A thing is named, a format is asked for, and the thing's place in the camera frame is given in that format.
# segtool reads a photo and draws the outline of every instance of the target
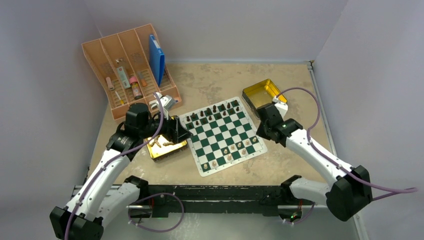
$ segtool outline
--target blue folder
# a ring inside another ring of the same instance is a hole
[[[160,86],[162,82],[162,76],[164,75],[165,70],[165,55],[153,34],[150,35],[148,47],[150,68],[153,72],[153,76],[156,80],[157,85]]]

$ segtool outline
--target pink bottle cap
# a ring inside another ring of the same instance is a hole
[[[133,83],[136,83],[137,82],[137,78],[135,77],[135,76],[132,76],[130,79],[129,79],[129,84],[133,84]]]

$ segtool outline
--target gold metal tray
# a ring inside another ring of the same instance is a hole
[[[273,97],[277,96],[279,93],[280,90],[273,81],[271,81],[271,79],[266,79],[243,89],[242,97],[249,105],[254,115],[259,118],[256,109],[271,103]],[[287,99],[283,95],[280,95],[278,99],[283,103],[287,103]]]
[[[187,141],[184,140],[180,143],[177,143],[175,145],[166,145],[168,142],[168,140],[162,136],[159,135],[159,137],[157,138],[157,143],[153,144],[153,141],[149,144],[147,144],[147,149],[148,149],[148,153],[150,154],[151,159],[153,159],[153,161],[159,161],[161,159],[164,159],[176,152],[185,150],[189,148],[189,145],[187,144]]]

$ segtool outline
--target marker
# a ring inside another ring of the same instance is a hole
[[[117,92],[117,91],[115,91],[115,94],[116,94],[116,96],[118,97],[118,99],[119,99],[119,101],[120,101],[120,104],[121,104],[121,105],[124,105],[124,101],[122,101],[122,99],[121,99],[121,97],[119,96],[119,94],[118,94],[118,92]]]

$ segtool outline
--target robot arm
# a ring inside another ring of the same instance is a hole
[[[257,112],[260,125],[256,134],[281,144],[301,156],[326,181],[325,184],[293,176],[285,182],[293,197],[326,205],[331,213],[342,221],[347,221],[372,201],[371,187],[352,179],[340,167],[351,170],[356,177],[370,182],[368,171],[363,166],[352,167],[311,138],[310,141],[314,146],[338,165],[331,164],[318,154],[308,142],[307,131],[298,122],[291,118],[283,120],[287,112],[285,103],[274,98],[272,103],[258,108]]]
[[[160,93],[157,95],[160,98],[164,114],[159,134],[174,144],[190,138],[192,134],[182,127],[179,118],[177,116],[169,117],[168,111],[175,104],[174,99],[162,96]],[[141,189],[147,182],[135,181],[122,184],[117,192],[105,198],[119,174],[130,164],[137,151],[118,157],[106,167],[105,163],[113,157],[141,145],[144,139],[152,137],[159,128],[159,122],[159,118],[155,119],[155,116],[151,116],[146,104],[135,103],[129,107],[125,122],[119,124],[115,134],[110,137],[94,174],[64,208],[55,207],[50,213],[50,221],[58,239],[65,238],[66,226],[74,210],[76,212],[72,219],[69,239],[100,239],[104,227],[122,209],[146,194],[141,192]],[[85,190],[88,192],[80,201],[81,194]]]

